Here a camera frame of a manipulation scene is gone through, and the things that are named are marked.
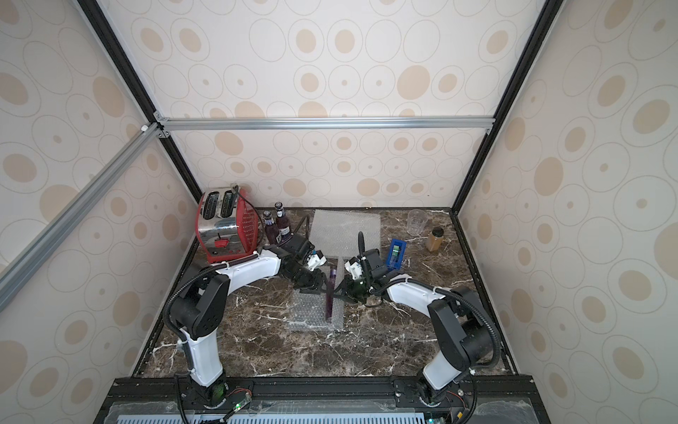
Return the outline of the blue tape dispenser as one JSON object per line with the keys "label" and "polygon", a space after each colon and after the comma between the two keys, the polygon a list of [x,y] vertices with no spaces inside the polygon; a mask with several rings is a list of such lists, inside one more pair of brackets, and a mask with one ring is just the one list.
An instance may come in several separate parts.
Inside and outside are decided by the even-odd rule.
{"label": "blue tape dispenser", "polygon": [[407,243],[403,240],[398,240],[397,238],[391,240],[387,258],[389,270],[400,270],[402,268],[406,247]]}

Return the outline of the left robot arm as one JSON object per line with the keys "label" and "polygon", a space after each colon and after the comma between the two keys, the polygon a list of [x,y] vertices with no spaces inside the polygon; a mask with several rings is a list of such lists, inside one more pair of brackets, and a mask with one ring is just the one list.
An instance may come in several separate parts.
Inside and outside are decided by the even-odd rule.
{"label": "left robot arm", "polygon": [[190,378],[208,388],[222,377],[216,331],[226,303],[239,289],[270,277],[282,277],[298,290],[321,289],[327,276],[321,250],[298,234],[281,245],[224,263],[210,265],[191,277],[169,297],[162,311],[164,324],[179,338]]}

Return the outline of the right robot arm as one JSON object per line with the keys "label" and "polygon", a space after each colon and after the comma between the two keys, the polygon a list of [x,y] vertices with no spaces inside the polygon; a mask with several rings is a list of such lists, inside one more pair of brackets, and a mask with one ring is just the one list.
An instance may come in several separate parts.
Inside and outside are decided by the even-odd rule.
{"label": "right robot arm", "polygon": [[478,293],[433,286],[389,270],[372,249],[344,263],[345,276],[335,290],[347,300],[370,297],[404,305],[427,316],[439,352],[421,371],[423,388],[441,392],[476,369],[492,369],[501,358],[501,338]]}

